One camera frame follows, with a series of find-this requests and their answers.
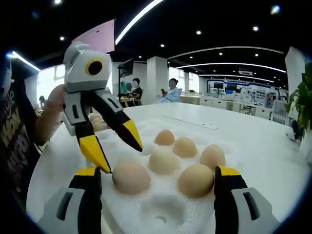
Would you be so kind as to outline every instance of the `foam egg holder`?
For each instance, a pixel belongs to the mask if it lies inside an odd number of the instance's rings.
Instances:
[[[213,190],[202,198],[188,198],[179,192],[177,179],[186,168],[199,163],[201,153],[208,145],[218,145],[225,154],[226,166],[232,168],[238,164],[239,148],[218,139],[213,131],[196,131],[191,125],[182,128],[178,122],[166,123],[155,118],[136,122],[136,126],[143,142],[143,152],[132,149],[111,129],[96,133],[112,169],[122,159],[133,159],[141,163],[151,177],[149,190],[130,196],[120,194],[114,188],[111,174],[102,173],[102,215],[109,228],[118,234],[214,234]],[[170,176],[156,175],[148,167],[149,156],[155,147],[173,149],[174,145],[154,143],[156,135],[164,129],[172,131],[175,139],[192,139],[198,150],[194,158],[176,156],[180,168]]]

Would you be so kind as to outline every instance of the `white pillar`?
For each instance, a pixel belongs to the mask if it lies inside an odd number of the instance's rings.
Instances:
[[[190,89],[190,73],[188,72],[184,72],[184,85],[185,85],[184,91],[188,93]]]
[[[291,47],[285,57],[289,96],[297,89],[305,73],[305,58],[300,50]]]
[[[153,57],[147,60],[146,104],[153,104],[161,96],[161,89],[168,89],[168,63],[166,58]]]

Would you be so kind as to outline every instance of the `robotic claw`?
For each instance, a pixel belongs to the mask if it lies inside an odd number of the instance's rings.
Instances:
[[[134,122],[123,112],[121,104],[106,91],[111,58],[89,50],[89,45],[75,42],[65,52],[64,122],[69,133],[76,135],[81,152],[105,173],[112,173],[103,149],[84,110],[94,107],[118,136],[142,152],[143,144]]]

